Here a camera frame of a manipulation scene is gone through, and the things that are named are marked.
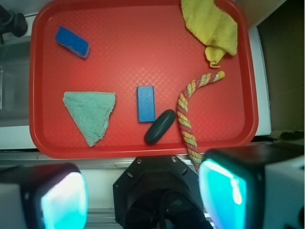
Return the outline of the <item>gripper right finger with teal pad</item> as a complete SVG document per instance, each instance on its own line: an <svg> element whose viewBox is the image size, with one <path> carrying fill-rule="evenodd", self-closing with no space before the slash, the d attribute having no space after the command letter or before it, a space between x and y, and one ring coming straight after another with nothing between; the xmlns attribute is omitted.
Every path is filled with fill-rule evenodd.
<svg viewBox="0 0 305 229"><path fill-rule="evenodd" d="M210 149L199 169L203 205L219 229L302 229L304 168L301 145Z"/></svg>

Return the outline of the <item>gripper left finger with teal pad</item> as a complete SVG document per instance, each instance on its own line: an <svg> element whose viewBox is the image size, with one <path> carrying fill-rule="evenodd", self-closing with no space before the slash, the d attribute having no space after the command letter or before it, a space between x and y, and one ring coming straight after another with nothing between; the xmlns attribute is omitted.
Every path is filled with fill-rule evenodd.
<svg viewBox="0 0 305 229"><path fill-rule="evenodd" d="M2 229L83 229L88 204L86 179L74 164L0 171Z"/></svg>

